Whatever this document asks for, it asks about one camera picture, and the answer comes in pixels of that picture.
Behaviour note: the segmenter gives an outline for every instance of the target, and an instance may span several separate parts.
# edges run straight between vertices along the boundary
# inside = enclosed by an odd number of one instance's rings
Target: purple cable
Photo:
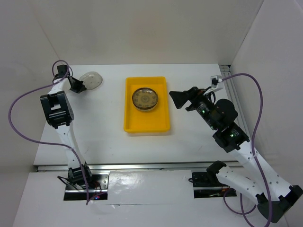
[[[263,111],[263,94],[262,94],[262,90],[261,90],[260,84],[257,82],[257,80],[252,75],[247,74],[247,73],[233,74],[233,75],[231,75],[229,77],[225,77],[224,79],[222,79],[222,81],[225,81],[225,80],[237,77],[237,76],[247,76],[247,77],[251,78],[255,82],[255,84],[257,85],[258,90],[259,90],[259,94],[260,94],[260,110],[259,110],[259,115],[258,115],[258,119],[257,119],[254,131],[252,133],[252,138],[251,138],[251,151],[252,151],[252,154],[255,155],[256,154],[256,152],[255,152],[255,137],[256,137],[257,128],[259,126],[261,115],[262,115],[262,111]],[[267,192],[267,196],[268,196],[268,209],[269,209],[268,220],[267,220],[267,223],[264,226],[264,227],[268,227],[270,225],[270,222],[271,222],[271,219],[272,219],[272,215],[273,215],[273,207],[272,207],[272,204],[271,204],[272,200],[271,200],[269,186],[268,186],[265,174],[263,172],[263,169],[261,167],[261,164],[260,164],[260,162],[259,162],[259,160],[258,160],[257,157],[255,157],[255,160],[256,160],[257,166],[258,166],[258,168],[260,170],[260,173],[262,175],[262,178],[263,178],[263,181],[264,181],[264,184],[265,184],[265,188],[266,188],[266,192]],[[247,217],[245,215],[244,208],[243,208],[243,202],[242,202],[242,194],[240,194],[240,204],[241,204],[242,215],[243,215],[244,219],[246,220],[247,224],[249,224],[249,226],[251,226],[251,227],[254,227],[248,221],[248,219],[247,219]]]
[[[233,213],[235,213],[235,214],[243,215],[243,212],[240,213],[240,212],[234,211],[232,208],[230,208],[230,206],[229,206],[229,205],[227,204],[227,202],[226,202],[225,197],[226,197],[227,193],[229,193],[231,190],[232,190],[232,188],[229,189],[229,190],[227,190],[227,191],[224,193],[224,195],[223,195],[223,201],[224,201],[226,207],[227,207],[231,212],[233,212]],[[253,212],[253,211],[255,210],[256,207],[257,207],[257,206],[255,205],[250,211],[247,211],[247,212],[245,212],[244,214],[245,214],[245,215],[250,214],[251,212]]]
[[[67,68],[70,68],[70,66],[68,65],[68,63],[67,63],[66,61],[64,61],[64,60],[55,61],[54,64],[53,64],[53,66],[52,66],[52,73],[53,73],[53,76],[54,76],[53,69],[54,69],[54,67],[55,67],[55,64],[58,63],[58,62],[61,62],[61,61],[64,62],[64,63],[67,65]],[[33,142],[33,143],[39,143],[39,144],[63,146],[63,147],[66,147],[66,148],[68,148],[68,149],[71,149],[71,151],[72,151],[72,152],[74,153],[74,155],[76,156],[76,158],[77,158],[77,160],[78,160],[78,162],[79,162],[80,168],[81,168],[81,172],[82,172],[82,175],[83,175],[83,178],[84,178],[84,183],[85,183],[85,188],[86,188],[86,205],[88,205],[89,201],[91,200],[91,199],[89,199],[89,185],[88,185],[87,180],[86,180],[84,168],[83,168],[83,166],[82,166],[82,164],[81,164],[80,158],[79,158],[79,156],[77,155],[76,151],[75,151],[72,147],[70,147],[70,146],[68,146],[68,145],[66,145],[66,144],[62,144],[62,143],[50,143],[50,142],[42,142],[42,141],[38,141],[38,140],[33,140],[33,139],[31,139],[31,138],[29,138],[29,137],[23,135],[21,132],[19,132],[18,129],[16,129],[16,127],[14,126],[14,124],[13,124],[13,122],[12,122],[12,120],[11,120],[11,111],[12,111],[14,105],[16,104],[16,102],[17,102],[19,99],[21,99],[22,97],[24,97],[24,96],[26,96],[26,95],[28,95],[28,94],[31,94],[31,93],[33,93],[33,92],[35,92],[35,91],[38,91],[38,90],[41,90],[41,89],[44,89],[44,88],[47,88],[47,87],[52,87],[52,86],[56,85],[56,84],[60,83],[62,80],[64,80],[64,79],[67,77],[67,75],[68,75],[68,70],[66,71],[64,77],[63,77],[61,80],[57,81],[56,83],[53,83],[53,84],[50,84],[50,85],[47,85],[47,86],[44,86],[44,87],[40,87],[40,88],[34,89],[34,90],[32,90],[32,91],[28,91],[28,92],[24,93],[23,95],[19,96],[18,98],[16,98],[16,99],[13,101],[13,103],[10,105],[10,107],[9,107],[9,115],[8,115],[8,117],[9,117],[9,124],[10,124],[10,126],[12,127],[12,129],[13,129],[19,136],[21,136],[22,138],[24,138],[24,139],[26,139],[26,140],[28,140],[28,141],[31,141],[31,142]]]

